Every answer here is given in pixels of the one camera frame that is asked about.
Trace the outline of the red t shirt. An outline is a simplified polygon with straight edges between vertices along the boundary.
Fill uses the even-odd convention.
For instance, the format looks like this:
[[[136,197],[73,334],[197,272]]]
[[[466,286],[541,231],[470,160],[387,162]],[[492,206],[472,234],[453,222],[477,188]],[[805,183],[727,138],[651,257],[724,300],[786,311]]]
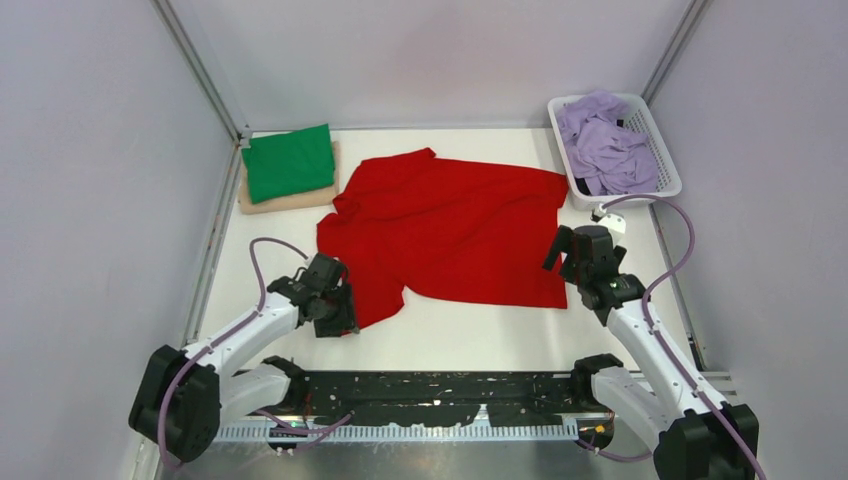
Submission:
[[[559,173],[446,159],[433,150],[364,160],[317,247],[348,268],[362,326],[397,314],[410,290],[437,300],[563,309],[543,266],[568,193]]]

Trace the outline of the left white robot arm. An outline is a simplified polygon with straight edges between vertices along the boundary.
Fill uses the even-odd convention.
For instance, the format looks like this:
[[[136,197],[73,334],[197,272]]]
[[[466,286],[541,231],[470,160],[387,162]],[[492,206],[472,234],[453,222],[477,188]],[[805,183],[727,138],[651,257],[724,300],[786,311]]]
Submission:
[[[142,375],[128,425],[166,456],[192,462],[221,427],[266,407],[284,414],[304,408],[304,369],[280,356],[251,370],[245,364],[273,341],[312,324],[318,338],[359,330],[348,269],[316,254],[308,266],[263,287],[256,306],[214,335],[177,349],[155,350]]]

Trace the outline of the black garment in basket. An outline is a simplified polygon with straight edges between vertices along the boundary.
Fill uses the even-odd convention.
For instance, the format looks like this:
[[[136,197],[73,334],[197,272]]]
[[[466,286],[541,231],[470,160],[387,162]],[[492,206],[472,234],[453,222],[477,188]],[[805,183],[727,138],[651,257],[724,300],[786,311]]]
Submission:
[[[585,178],[576,178],[575,185],[577,190],[584,196],[591,197],[593,195]]]

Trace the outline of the lilac t shirt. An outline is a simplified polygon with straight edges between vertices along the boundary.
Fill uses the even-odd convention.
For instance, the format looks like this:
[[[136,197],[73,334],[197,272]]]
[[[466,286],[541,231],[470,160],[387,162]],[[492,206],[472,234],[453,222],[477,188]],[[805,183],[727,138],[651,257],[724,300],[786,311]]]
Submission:
[[[607,91],[594,91],[556,114],[575,178],[585,178],[592,196],[657,191],[659,170],[646,133],[620,125],[629,105]]]

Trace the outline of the folded beige t shirt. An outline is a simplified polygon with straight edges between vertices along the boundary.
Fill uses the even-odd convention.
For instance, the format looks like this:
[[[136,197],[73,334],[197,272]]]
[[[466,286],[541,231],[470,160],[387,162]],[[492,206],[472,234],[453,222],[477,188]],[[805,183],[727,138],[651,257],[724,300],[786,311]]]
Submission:
[[[239,166],[240,184],[237,190],[236,202],[240,212],[244,215],[273,213],[330,205],[332,200],[341,190],[340,168],[336,166],[333,184],[328,187],[254,203],[249,194],[248,172],[244,165],[244,161],[241,161]]]

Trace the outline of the folded green t shirt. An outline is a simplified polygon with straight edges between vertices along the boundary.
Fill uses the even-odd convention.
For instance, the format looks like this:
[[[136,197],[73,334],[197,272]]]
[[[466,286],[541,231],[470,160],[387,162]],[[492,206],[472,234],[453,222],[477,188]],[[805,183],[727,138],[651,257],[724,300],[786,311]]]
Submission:
[[[328,124],[253,138],[242,150],[242,161],[253,203],[335,183],[336,163]]]

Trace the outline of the white plastic basket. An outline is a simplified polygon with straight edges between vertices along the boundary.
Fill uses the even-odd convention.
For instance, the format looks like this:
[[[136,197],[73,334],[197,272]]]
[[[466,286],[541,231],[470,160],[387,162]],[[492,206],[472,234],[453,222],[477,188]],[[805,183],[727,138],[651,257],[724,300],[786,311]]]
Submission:
[[[576,209],[631,194],[681,193],[682,180],[640,96],[597,90],[554,98],[547,109]]]

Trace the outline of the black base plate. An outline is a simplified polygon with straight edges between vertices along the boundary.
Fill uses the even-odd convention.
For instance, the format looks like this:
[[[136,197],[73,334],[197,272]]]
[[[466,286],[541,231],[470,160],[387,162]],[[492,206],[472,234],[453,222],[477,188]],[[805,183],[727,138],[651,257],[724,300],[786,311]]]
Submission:
[[[375,427],[467,426],[485,413],[496,427],[553,426],[574,415],[610,432],[616,419],[566,372],[308,371],[264,410],[322,425],[346,418]]]

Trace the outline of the left aluminium frame post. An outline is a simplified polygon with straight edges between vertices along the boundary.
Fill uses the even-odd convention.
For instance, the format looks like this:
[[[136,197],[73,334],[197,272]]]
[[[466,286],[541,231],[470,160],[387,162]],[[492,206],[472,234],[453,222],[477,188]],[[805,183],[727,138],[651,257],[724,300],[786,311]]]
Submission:
[[[242,112],[233,87],[220,62],[211,36],[202,25],[193,1],[153,0],[178,50],[199,82],[201,90],[236,145],[246,145],[253,131]]]

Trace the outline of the aluminium frame post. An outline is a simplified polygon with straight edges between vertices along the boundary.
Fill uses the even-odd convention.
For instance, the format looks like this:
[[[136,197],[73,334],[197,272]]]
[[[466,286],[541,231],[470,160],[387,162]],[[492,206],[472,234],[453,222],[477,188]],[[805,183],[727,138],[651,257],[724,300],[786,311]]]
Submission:
[[[233,87],[220,62],[211,36],[202,25],[193,1],[153,0],[178,50],[199,82],[201,90],[236,145],[246,145],[253,131],[242,112]]]
[[[681,20],[643,89],[642,98],[648,105],[651,105],[656,99],[712,4],[712,0],[692,0],[688,3]]]

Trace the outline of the right aluminium frame post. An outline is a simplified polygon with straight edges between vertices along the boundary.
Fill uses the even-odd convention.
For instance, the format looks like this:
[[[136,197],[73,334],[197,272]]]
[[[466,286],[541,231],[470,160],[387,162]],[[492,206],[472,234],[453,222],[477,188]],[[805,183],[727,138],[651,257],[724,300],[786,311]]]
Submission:
[[[643,89],[642,98],[648,105],[651,105],[656,99],[712,4],[712,0],[692,0],[688,3],[681,20]]]

